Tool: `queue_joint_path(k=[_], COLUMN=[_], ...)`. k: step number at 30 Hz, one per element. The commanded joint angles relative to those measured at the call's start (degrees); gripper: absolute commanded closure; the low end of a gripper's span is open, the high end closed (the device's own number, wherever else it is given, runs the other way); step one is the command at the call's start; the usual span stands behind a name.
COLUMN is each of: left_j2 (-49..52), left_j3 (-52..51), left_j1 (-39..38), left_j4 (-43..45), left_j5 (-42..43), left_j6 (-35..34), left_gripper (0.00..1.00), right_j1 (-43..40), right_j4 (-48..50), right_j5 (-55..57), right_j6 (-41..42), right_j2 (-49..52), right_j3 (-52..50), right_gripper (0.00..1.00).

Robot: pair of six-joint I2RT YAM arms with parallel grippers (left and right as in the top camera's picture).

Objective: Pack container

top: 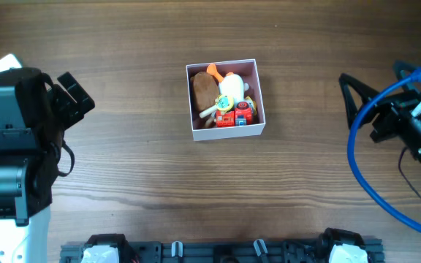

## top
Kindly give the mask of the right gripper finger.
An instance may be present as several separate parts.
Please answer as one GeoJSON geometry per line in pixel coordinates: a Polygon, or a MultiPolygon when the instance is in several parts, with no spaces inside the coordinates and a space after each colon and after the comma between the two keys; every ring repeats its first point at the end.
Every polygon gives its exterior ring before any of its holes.
{"type": "MultiPolygon", "coordinates": [[[[398,80],[402,80],[413,71],[417,69],[417,66],[407,63],[405,61],[395,61],[392,66],[395,76],[398,80]]],[[[404,91],[418,91],[417,87],[413,83],[407,83],[401,86],[404,91]]]]}
{"type": "Polygon", "coordinates": [[[347,125],[350,129],[359,111],[375,96],[377,96],[379,92],[346,73],[342,73],[338,81],[346,108],[347,125]],[[351,93],[351,89],[360,96],[362,102],[360,107],[357,107],[351,93]]]}

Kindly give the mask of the brown plush bear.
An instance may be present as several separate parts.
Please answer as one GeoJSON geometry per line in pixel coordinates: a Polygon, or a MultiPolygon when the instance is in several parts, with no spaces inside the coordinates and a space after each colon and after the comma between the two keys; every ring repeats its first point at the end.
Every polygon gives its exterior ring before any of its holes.
{"type": "Polygon", "coordinates": [[[191,77],[191,84],[194,106],[197,111],[202,112],[214,106],[215,99],[219,95],[219,88],[213,76],[207,72],[198,72],[191,77]]]}

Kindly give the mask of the white box pink interior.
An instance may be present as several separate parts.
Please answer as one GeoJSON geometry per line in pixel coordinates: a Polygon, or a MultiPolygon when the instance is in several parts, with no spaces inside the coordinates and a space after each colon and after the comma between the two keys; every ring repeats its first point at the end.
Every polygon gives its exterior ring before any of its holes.
{"type": "Polygon", "coordinates": [[[262,100],[262,92],[259,83],[259,75],[257,71],[257,63],[254,59],[237,60],[237,61],[222,61],[216,63],[205,64],[190,64],[186,66],[186,74],[188,77],[188,90],[189,90],[189,109],[191,118],[191,129],[193,139],[195,141],[202,140],[216,140],[231,137],[245,137],[260,135],[265,127],[265,111],[262,100]],[[216,112],[205,118],[200,118],[201,112],[197,111],[194,106],[192,95],[191,77],[195,76],[198,72],[206,72],[209,64],[215,64],[220,75],[223,77],[233,72],[240,75],[243,82],[248,83],[249,89],[245,92],[244,96],[251,98],[257,105],[256,114],[253,116],[253,122],[248,126],[232,126],[225,128],[218,128],[216,125],[210,129],[204,129],[204,123],[213,116],[216,118],[216,112]]]}

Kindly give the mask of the red toy fire truck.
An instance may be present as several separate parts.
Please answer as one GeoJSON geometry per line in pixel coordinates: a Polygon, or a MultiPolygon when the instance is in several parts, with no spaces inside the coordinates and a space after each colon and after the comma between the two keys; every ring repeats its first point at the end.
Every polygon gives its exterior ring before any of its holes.
{"type": "Polygon", "coordinates": [[[218,128],[232,126],[248,126],[253,122],[254,106],[248,102],[238,102],[234,110],[222,113],[216,112],[216,126],[218,128]]]}

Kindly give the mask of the white plush duck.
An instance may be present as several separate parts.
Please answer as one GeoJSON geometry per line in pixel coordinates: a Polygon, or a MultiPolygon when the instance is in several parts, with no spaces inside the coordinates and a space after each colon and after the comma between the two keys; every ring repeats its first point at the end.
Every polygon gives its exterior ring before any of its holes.
{"type": "Polygon", "coordinates": [[[236,107],[238,102],[248,102],[253,104],[255,109],[254,114],[256,114],[256,103],[251,98],[244,96],[245,92],[249,89],[249,85],[248,83],[243,82],[240,75],[229,72],[223,77],[219,74],[215,64],[209,64],[206,72],[218,80],[220,91],[219,95],[223,94],[233,97],[233,109],[236,107]]]}

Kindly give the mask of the yellow wooden rattle drum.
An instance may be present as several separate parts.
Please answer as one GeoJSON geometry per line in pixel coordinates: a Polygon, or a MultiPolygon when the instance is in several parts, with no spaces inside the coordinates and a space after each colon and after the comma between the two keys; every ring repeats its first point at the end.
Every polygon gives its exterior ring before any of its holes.
{"type": "Polygon", "coordinates": [[[206,116],[211,115],[212,113],[216,111],[221,111],[223,113],[226,113],[230,111],[233,108],[233,106],[234,106],[233,97],[221,94],[215,99],[214,106],[211,106],[208,109],[202,111],[199,114],[199,117],[205,118],[206,116]]]}

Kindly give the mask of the white wooden rattle drum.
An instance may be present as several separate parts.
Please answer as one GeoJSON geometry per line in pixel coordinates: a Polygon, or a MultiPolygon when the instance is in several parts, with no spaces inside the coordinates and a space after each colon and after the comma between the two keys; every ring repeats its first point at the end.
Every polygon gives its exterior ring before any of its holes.
{"type": "Polygon", "coordinates": [[[211,116],[209,119],[204,123],[203,128],[204,129],[210,129],[213,128],[216,125],[216,119],[211,116]]]}

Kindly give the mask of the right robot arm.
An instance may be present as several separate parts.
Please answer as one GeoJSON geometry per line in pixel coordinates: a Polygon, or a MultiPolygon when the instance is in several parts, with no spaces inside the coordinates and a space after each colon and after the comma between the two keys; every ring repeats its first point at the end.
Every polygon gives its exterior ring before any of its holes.
{"type": "Polygon", "coordinates": [[[339,77],[349,126],[347,159],[366,193],[391,216],[421,233],[420,223],[396,210],[368,184],[354,157],[357,131],[362,125],[371,123],[374,142],[399,137],[413,158],[421,163],[421,67],[396,61],[393,69],[397,82],[381,92],[350,75],[339,77]]]}

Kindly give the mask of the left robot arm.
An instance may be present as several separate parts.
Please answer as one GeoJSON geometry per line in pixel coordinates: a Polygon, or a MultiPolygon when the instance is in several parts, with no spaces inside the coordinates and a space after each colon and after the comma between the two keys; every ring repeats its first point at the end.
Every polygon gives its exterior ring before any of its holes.
{"type": "Polygon", "coordinates": [[[70,72],[0,72],[0,262],[46,262],[52,186],[68,175],[61,152],[75,161],[64,133],[94,107],[70,72]]]}

